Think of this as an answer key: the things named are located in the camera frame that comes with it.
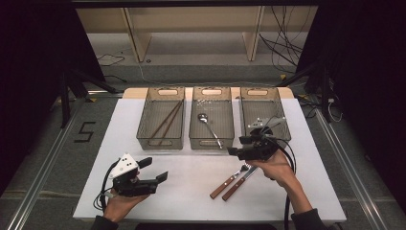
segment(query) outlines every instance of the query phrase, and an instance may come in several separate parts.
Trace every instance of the floor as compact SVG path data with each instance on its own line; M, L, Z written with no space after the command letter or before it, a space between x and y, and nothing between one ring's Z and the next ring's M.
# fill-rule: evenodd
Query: floor
M277 34L263 36L275 40ZM132 56L126 34L90 34L89 38L107 83L118 89L163 84L272 86L281 82L282 75L291 76L286 71L295 71L293 65L272 54L261 40L255 61L248 61L241 34L154 34L146 60L140 64ZM298 34L295 44L303 46L304 42L305 33ZM288 56L283 48L279 51ZM305 95L305 81L306 77L290 88L295 95L317 102L317 95ZM18 229L90 228L91 222L72 215L121 95L98 93L100 89L94 85L86 86L94 93L86 100L71 97L73 116L66 128L60 128L60 102L56 100L50 109L32 153L0 198L0 229L16 226L19 218L22 219ZM340 226L346 230L406 229L405 214L368 160L368 153L359 144L345 114L339 121L340 110L333 107L331 113L339 122L326 124L318 108L303 103L303 112L348 218ZM84 131L93 133L87 142ZM120 229L133 229L134 224L124 222ZM281 223L274 225L283 229Z

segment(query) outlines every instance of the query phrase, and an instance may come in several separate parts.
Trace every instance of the wooden-handled knife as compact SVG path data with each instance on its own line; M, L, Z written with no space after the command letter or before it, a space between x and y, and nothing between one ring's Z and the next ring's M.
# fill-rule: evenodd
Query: wooden-handled knife
M227 201L228 198L244 183L257 169L258 167L251 167L251 169L239 180L227 193L222 197L224 201Z

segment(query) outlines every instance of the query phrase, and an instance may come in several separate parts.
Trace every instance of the chopstick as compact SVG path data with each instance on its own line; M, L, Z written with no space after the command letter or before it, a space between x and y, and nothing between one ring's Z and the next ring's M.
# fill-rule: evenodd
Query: chopstick
M161 125L159 125L156 129L155 129L155 131L152 133L152 135L149 137L149 138L153 138L155 135L156 135L156 133L158 133L158 131L159 131L159 129L161 129L161 127L164 125L164 123L167 121L167 119L170 117L170 115L175 111L175 109L176 109L176 112L177 112L177 110L179 110L179 107L180 107L180 105L182 104L182 101L179 101L177 104L176 104L176 106L170 111L170 113L168 114L168 116L164 119L164 121L161 123Z
M169 124L168 124L167 128L166 128L165 131L164 131L164 134L162 134L162 138L164 138L164 137L167 135L167 132L168 132L170 126L172 125L172 122L173 122L174 118L176 117L176 114L177 114L177 112L179 111L179 108L180 108L181 105L182 105L181 102L179 102L179 103L176 105L176 107L175 107L175 108L176 108L176 111L175 111L175 113L173 114L172 118L170 119Z

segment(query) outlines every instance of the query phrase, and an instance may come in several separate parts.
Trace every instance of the table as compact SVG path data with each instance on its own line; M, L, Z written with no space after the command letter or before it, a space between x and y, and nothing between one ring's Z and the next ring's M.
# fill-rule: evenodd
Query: table
M233 88L237 95L238 88ZM269 181L260 170L256 171L228 201L209 194L228 176L237 171L242 162L226 150L191 150L189 123L192 107L191 88L186 93L184 121L184 147L182 150L142 150L136 139L138 123L143 112L144 99L125 94L119 99L110 124L101 143L98 156L81 194L74 213L76 219L93 219L102 212L93 207L103 177L124 153L136 160L153 158L152 165L141 170L141 179L154 178L169 171L168 180L158 186L157 193L133 209L127 220L137 222L252 222L264 223L283 220L286 193L277 183ZM282 99L283 110L291 133L290 146L297 160L297 176L321 219L326 224L346 220L326 169L311 137L305 117L296 99ZM239 103L233 99L235 135L240 136ZM234 146L241 148L238 139Z

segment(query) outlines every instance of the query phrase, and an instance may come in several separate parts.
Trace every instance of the sleeve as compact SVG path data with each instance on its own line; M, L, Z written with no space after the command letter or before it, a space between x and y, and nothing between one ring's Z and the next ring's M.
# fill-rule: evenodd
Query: sleeve
M118 227L118 223L101 216L96 216L91 230L116 230Z
M322 220L319 217L317 209L310 210L301 214L292 214L293 222L295 223L296 230L325 230L328 229L323 224Z

